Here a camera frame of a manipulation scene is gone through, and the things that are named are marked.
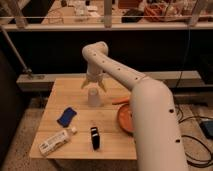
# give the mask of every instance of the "wooden table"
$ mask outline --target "wooden table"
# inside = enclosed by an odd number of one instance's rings
[[[111,78],[105,78],[107,92],[99,90],[103,105],[101,107],[89,107],[87,93],[90,84],[81,89],[83,78],[58,78],[56,79],[48,103],[46,105],[40,126],[37,130],[29,156],[31,158],[43,158],[39,152],[39,144],[63,128],[56,122],[67,107],[77,111],[71,124],[76,126],[78,133],[71,137],[71,141],[55,152],[48,155],[47,159],[127,159],[135,160],[136,152],[133,138],[121,130],[117,123],[117,110],[120,105],[112,105],[114,98],[128,96],[130,93],[119,83]],[[184,116],[192,116],[190,108],[183,106]],[[212,117],[212,112],[205,112]],[[100,149],[94,151],[91,143],[90,128],[97,126],[100,132]],[[181,132],[195,136],[202,140],[211,149],[212,141],[207,141],[199,126],[194,121],[184,122],[180,125]],[[206,159],[207,153],[198,143],[184,139],[185,150],[199,159]],[[190,171],[200,169],[189,167]],[[213,167],[202,169],[212,171]]]
[[[61,7],[61,3],[58,0],[55,0],[51,6],[47,16],[45,16],[42,24],[103,24],[104,18],[104,1],[103,0],[92,0],[90,5],[95,5],[98,7],[97,13],[100,17],[92,17],[89,15],[87,19],[81,20],[80,17],[77,17],[74,12],[74,7],[66,6]],[[123,14],[129,9],[119,9],[118,4],[112,5],[112,23],[117,24],[121,23],[121,18]],[[140,23],[148,23],[145,19],[141,19]]]

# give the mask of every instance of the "red object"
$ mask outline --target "red object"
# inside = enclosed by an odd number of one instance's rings
[[[124,104],[124,103],[129,103],[129,96],[113,99],[113,101],[112,101],[113,105]]]
[[[129,104],[124,104],[119,108],[118,123],[125,132],[133,134],[132,112]]]
[[[137,8],[141,1],[142,0],[119,0],[118,8],[120,9]]]
[[[145,19],[148,21],[163,21],[163,10],[165,8],[164,4],[151,4],[147,5],[144,9]]]

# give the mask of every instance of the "black cabinet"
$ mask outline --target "black cabinet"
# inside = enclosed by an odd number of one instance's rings
[[[22,10],[25,17],[44,17],[54,0],[31,0]],[[43,18],[27,18],[29,23],[41,23]]]
[[[7,154],[26,103],[16,75],[0,50],[0,166]]]

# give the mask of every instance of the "black object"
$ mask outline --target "black object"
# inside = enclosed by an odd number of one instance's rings
[[[30,16],[27,17],[28,23],[41,23],[44,18],[38,16],[46,16],[54,2],[55,0],[31,0],[22,9],[22,13],[24,16]]]
[[[137,9],[128,10],[121,18],[122,23],[136,23],[143,16],[143,12]]]
[[[213,121],[202,121],[200,127],[208,139],[213,139]]]
[[[66,7],[67,6],[67,1],[66,0],[61,0],[61,6]]]
[[[199,57],[198,72],[205,84],[213,84],[213,54]]]
[[[100,135],[97,127],[90,128],[91,131],[91,140],[94,150],[97,150],[100,147]]]
[[[68,107],[64,110],[61,117],[57,120],[57,122],[62,125],[63,127],[68,127],[72,118],[77,114],[71,107]]]
[[[186,152],[186,156],[187,156],[187,163],[190,165],[190,166],[193,166],[193,167],[196,167],[196,168],[207,168],[207,167],[210,167],[213,165],[212,161],[213,161],[213,156],[212,156],[212,152],[211,152],[211,149],[209,149],[201,140],[193,137],[193,136],[190,136],[190,135],[182,135],[182,138],[189,138],[197,143],[199,143],[203,149],[206,150],[206,154],[208,154],[208,159],[205,158],[205,159],[196,159],[194,156],[191,156],[189,155],[187,152]]]
[[[86,0],[86,6],[90,5],[90,0]]]
[[[147,3],[152,4],[152,3],[157,3],[157,1],[156,0],[147,0]]]
[[[30,101],[17,86],[17,76],[7,59],[0,49],[0,170],[27,101]]]

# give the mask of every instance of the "table leg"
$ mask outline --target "table leg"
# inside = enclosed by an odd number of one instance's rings
[[[48,159],[48,161],[52,164],[53,167],[55,167],[55,169],[57,171],[63,171],[65,169],[63,169],[60,164],[57,163],[57,161],[55,159]]]

